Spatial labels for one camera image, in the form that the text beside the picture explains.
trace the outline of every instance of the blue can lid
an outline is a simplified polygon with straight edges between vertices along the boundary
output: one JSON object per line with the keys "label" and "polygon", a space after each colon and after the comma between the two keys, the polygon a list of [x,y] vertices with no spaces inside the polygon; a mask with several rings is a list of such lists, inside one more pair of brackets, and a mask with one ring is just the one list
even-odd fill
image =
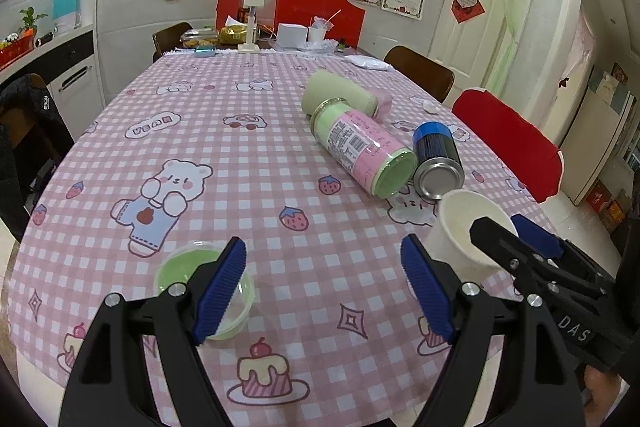
{"label": "blue can lid", "polygon": [[424,122],[414,131],[414,144],[428,134],[444,134],[452,138],[449,128],[440,122]]}

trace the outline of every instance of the screw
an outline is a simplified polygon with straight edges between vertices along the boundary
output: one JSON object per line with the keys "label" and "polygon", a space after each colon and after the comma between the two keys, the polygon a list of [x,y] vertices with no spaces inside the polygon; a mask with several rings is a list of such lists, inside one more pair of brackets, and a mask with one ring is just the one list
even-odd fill
{"label": "screw", "polygon": [[104,303],[109,307],[114,307],[120,303],[120,296],[117,293],[110,293],[104,298]]}
{"label": "screw", "polygon": [[181,282],[174,282],[171,286],[169,286],[169,295],[172,297],[179,297],[180,295],[184,295],[187,291],[187,286],[182,284]]}
{"label": "screw", "polygon": [[535,293],[530,293],[527,295],[527,302],[530,306],[534,308],[540,308],[542,306],[542,297],[540,295],[536,295]]}
{"label": "screw", "polygon": [[480,293],[480,286],[474,282],[465,282],[462,285],[462,293],[474,297]]}

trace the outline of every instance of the green jar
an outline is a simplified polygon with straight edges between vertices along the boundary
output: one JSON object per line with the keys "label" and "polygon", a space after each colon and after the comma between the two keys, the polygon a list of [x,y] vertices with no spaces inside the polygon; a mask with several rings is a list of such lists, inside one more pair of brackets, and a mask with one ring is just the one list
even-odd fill
{"label": "green jar", "polygon": [[343,98],[322,102],[311,116],[309,127],[331,156],[372,196],[391,197],[417,168],[414,151]]}

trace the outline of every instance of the barcode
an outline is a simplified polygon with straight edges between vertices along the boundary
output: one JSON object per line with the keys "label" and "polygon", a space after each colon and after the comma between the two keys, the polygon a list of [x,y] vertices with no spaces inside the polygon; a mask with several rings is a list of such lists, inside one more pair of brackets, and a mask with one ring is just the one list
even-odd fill
{"label": "barcode", "polygon": [[361,152],[366,146],[367,142],[361,139],[359,136],[354,136],[349,140],[349,145],[353,147],[358,153]]}

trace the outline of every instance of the white box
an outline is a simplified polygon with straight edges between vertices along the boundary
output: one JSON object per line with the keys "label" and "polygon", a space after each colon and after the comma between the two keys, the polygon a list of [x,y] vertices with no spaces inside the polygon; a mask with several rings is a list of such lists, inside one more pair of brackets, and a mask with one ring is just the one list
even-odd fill
{"label": "white box", "polygon": [[283,48],[298,48],[306,42],[306,26],[300,24],[278,24],[276,42]]}

